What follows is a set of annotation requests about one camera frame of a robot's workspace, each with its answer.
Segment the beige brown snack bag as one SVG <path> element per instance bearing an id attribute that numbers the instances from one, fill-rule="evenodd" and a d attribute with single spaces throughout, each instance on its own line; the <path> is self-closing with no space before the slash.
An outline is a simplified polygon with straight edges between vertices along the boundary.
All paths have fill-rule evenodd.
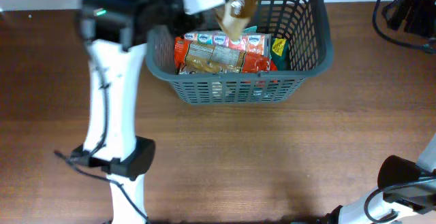
<path id="1" fill-rule="evenodd" d="M 198 69 L 196 67 L 185 65 L 182 68 L 179 69 L 178 75 L 187 75 L 187 74 L 203 74 L 204 71 L 201 69 Z"/>
<path id="2" fill-rule="evenodd" d="M 228 2 L 214 10 L 215 19 L 221 30 L 232 41 L 239 40 L 244 28 L 257 10 L 259 0 L 228 0 Z"/>

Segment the Kleenex tissue multipack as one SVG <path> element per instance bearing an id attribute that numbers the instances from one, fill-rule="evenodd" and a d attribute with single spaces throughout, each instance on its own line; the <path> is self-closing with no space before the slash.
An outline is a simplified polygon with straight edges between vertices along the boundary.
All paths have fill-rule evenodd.
<path id="1" fill-rule="evenodd" d="M 222 31 L 196 31 L 184 34 L 183 38 L 201 44 L 244 50 L 245 52 L 260 54 L 264 57 L 270 56 L 269 34 L 243 33 L 238 40 L 232 41 L 229 36 Z"/>

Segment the green Nescafe coffee bag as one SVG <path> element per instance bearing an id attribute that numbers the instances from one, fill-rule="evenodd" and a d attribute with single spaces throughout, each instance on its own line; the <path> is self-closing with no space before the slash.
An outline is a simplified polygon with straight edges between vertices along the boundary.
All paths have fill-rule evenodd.
<path id="1" fill-rule="evenodd" d="M 284 71 L 288 68 L 289 40 L 273 37 L 268 33 L 259 33 L 256 26 L 244 29 L 243 36 L 247 38 L 247 52 L 260 54 L 270 59 L 270 71 Z"/>

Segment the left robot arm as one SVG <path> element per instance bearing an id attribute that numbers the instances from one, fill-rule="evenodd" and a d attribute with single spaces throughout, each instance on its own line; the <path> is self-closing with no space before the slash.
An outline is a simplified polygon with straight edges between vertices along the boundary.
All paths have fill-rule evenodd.
<path id="1" fill-rule="evenodd" d="M 89 55 L 90 120 L 83 144 L 64 158 L 88 176 L 102 170 L 110 185 L 113 223 L 148 223 L 144 176 L 154 141 L 135 134 L 138 81 L 149 33 L 163 27 L 173 36 L 202 24 L 202 13 L 228 0 L 81 0 L 77 30 Z"/>

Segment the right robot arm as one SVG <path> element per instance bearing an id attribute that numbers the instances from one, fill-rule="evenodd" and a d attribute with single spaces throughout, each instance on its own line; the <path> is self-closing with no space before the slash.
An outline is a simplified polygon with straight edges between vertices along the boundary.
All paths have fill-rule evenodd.
<path id="1" fill-rule="evenodd" d="M 422 37 L 435 36 L 435 0 L 394 0 L 381 11 L 388 28 Z M 435 138 L 418 161 L 396 155 L 382 164 L 377 186 L 358 201 L 338 206 L 316 223 L 396 223 L 404 217 L 435 210 Z"/>

